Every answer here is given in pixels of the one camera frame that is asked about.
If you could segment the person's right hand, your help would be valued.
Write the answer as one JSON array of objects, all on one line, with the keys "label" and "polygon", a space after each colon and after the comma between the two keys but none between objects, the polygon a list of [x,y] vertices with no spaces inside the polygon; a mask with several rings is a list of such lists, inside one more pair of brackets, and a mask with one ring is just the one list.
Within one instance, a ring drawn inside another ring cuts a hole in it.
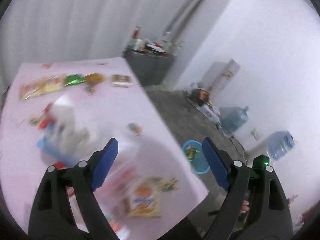
[{"label": "person's right hand", "polygon": [[240,210],[240,213],[245,214],[248,211],[249,211],[249,202],[247,200],[244,200],[242,207],[241,207],[241,210]]}]

